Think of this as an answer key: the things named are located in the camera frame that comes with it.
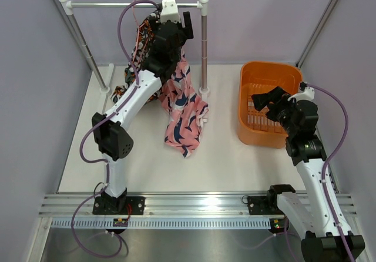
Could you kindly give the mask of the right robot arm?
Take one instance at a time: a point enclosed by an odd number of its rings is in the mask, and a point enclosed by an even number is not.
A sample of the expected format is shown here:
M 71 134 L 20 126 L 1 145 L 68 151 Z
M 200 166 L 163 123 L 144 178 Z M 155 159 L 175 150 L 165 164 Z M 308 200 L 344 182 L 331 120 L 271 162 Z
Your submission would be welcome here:
M 301 83 L 295 95 L 277 86 L 251 96 L 255 110 L 267 109 L 266 118 L 286 131 L 286 151 L 304 183 L 311 209 L 301 204 L 291 186 L 281 184 L 270 187 L 266 206 L 272 213 L 282 212 L 293 225 L 305 261 L 355 261 L 365 241 L 347 223 L 331 184 L 327 168 L 332 155 L 326 154 L 315 133 L 314 93 L 315 87 Z

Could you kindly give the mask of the aluminium mounting rail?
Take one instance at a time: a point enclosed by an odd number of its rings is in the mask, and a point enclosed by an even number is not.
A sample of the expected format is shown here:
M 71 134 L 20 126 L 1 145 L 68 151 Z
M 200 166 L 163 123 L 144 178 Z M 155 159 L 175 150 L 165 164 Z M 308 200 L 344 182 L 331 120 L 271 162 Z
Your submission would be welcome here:
M 91 193 L 46 194 L 39 217 L 70 217 Z M 248 217 L 248 197 L 264 197 L 265 192 L 144 192 L 128 193 L 128 198 L 143 197 L 143 218 Z

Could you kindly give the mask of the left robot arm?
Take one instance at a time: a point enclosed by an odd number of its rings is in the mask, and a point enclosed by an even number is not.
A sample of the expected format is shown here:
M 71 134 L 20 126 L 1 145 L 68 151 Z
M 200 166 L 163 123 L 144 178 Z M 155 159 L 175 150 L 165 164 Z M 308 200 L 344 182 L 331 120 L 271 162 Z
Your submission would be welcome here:
M 134 144 L 127 130 L 147 100 L 171 78 L 183 45 L 194 37 L 190 13 L 184 12 L 183 18 L 149 19 L 153 39 L 138 78 L 112 108 L 92 117 L 94 140 L 106 161 L 105 191 L 95 197 L 94 215 L 129 214 L 141 202 L 140 197 L 127 198 L 126 157 Z

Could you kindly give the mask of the orange black camouflage shorts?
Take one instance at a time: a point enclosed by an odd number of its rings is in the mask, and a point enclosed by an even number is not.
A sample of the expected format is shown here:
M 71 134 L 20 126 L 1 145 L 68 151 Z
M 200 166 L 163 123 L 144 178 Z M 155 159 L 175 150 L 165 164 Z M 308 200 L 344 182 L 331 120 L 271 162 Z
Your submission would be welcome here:
M 159 19 L 160 12 L 152 12 L 143 20 L 142 23 L 138 23 L 135 14 L 133 15 L 133 17 L 135 18 L 135 21 L 138 24 L 138 26 L 135 47 L 133 48 L 130 57 L 132 58 L 132 63 L 136 67 L 137 71 L 139 71 L 144 60 L 149 56 L 151 40 L 154 38 L 154 34 L 152 32 L 152 27 L 150 26 L 149 19 L 154 17 L 156 19 Z M 128 63 L 127 67 L 124 70 L 124 77 L 125 84 L 116 86 L 110 97 L 113 103 L 118 102 L 120 98 L 124 95 L 124 93 L 130 88 L 131 84 L 136 80 L 135 72 L 130 63 Z

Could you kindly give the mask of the orange plastic basket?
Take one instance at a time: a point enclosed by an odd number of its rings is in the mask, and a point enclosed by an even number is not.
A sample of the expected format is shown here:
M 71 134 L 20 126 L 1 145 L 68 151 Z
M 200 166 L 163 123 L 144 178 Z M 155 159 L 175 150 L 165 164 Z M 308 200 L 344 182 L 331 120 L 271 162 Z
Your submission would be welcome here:
M 303 75 L 296 67 L 284 63 L 253 61 L 240 71 L 237 135 L 246 145 L 282 149 L 287 134 L 279 123 L 266 118 L 267 108 L 257 111 L 251 96 L 267 93 L 279 86 L 289 94 L 298 92 Z

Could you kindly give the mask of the pink shark print shorts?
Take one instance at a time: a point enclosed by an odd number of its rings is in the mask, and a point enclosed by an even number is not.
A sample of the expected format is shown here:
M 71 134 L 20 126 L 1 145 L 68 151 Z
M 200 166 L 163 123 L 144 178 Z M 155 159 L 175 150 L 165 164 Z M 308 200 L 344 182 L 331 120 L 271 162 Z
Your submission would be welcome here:
M 169 114 L 164 143 L 183 157 L 189 157 L 200 144 L 203 118 L 209 111 L 209 105 L 194 89 L 184 51 L 180 51 L 175 71 L 162 86 L 159 100 Z

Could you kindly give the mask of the metal clothes rack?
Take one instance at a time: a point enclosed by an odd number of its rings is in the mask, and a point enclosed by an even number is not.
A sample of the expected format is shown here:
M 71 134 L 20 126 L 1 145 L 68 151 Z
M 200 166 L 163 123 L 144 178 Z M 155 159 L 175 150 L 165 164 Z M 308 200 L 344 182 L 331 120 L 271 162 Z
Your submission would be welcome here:
M 118 20 L 121 12 L 134 0 L 59 0 L 63 15 L 68 20 L 73 37 L 82 49 L 92 71 L 90 82 L 85 89 L 85 99 L 78 120 L 78 127 L 91 127 L 94 113 L 103 113 L 110 108 L 110 95 L 115 86 L 124 82 L 121 67 L 127 65 L 118 40 Z M 151 0 L 156 3 L 162 0 Z M 204 35 L 207 34 L 207 16 L 202 8 L 208 0 L 176 0 L 179 9 L 191 11 L 194 39 L 184 47 L 186 57 L 193 68 L 195 88 L 207 103 L 212 102 L 211 86 L 201 89 L 207 83 L 207 60 L 204 58 Z

